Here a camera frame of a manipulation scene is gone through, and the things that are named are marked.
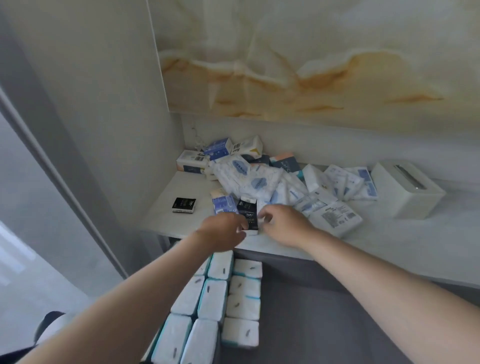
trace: person's right hand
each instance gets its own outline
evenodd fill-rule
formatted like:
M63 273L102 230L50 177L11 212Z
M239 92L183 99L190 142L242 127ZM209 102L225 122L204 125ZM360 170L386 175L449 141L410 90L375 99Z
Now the person's right hand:
M304 248L304 243L312 240L318 234L328 232L318 230L299 211L286 205L266 205L258 214L265 218L263 229L272 239L282 245L293 248Z

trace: white shelf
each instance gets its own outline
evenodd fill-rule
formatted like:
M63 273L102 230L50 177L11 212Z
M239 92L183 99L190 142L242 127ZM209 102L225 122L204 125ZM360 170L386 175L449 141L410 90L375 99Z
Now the white shelf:
M204 175L176 172L140 228L182 239L213 214L210 191L221 187ZM175 198L196 198L193 214L175 214ZM451 191L426 220L388 217L381 202L350 201L365 220L347 238L350 244L429 278L480 286L480 194ZM264 234L247 237L240 249L311 259Z

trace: hand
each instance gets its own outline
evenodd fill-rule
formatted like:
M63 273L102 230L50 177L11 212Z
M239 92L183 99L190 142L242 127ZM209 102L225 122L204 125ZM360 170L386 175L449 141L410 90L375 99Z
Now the hand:
M268 236L280 244L293 248L304 248L304 244L316 234L327 232L315 228L299 211L286 205L266 205L258 214L265 218L263 229Z
M247 235L242 229L248 229L247 219L243 215L221 212L203 220L197 233L216 253L232 250L240 244Z

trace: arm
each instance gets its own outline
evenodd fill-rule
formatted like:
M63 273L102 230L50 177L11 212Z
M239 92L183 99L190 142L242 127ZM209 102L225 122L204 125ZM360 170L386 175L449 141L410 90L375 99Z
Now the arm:
M176 298L214 252L233 249L248 228L242 215L207 218L193 234L100 297L21 364L138 363Z
M300 248L337 278L414 363L476 363L480 309L416 275L316 229L298 211L266 206L265 232Z

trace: marble pattern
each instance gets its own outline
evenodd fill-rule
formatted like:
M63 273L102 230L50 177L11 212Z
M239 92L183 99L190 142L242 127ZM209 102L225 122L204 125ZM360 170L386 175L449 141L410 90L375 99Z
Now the marble pattern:
M480 131L475 0L149 0L171 111Z

